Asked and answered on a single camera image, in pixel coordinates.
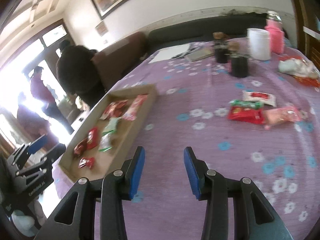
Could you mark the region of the white gloved left hand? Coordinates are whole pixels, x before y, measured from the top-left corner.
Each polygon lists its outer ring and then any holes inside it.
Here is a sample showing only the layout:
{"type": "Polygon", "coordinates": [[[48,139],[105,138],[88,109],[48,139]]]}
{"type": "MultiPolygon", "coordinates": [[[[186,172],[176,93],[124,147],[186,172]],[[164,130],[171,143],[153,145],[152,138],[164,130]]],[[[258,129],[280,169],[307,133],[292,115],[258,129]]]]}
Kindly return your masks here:
{"type": "Polygon", "coordinates": [[[38,233],[38,229],[35,226],[35,222],[38,222],[40,226],[46,222],[47,217],[43,212],[42,206],[38,199],[33,200],[28,207],[31,209],[33,215],[36,218],[25,215],[20,210],[15,210],[11,215],[11,220],[16,226],[16,229],[26,237],[34,237],[38,233]]]}

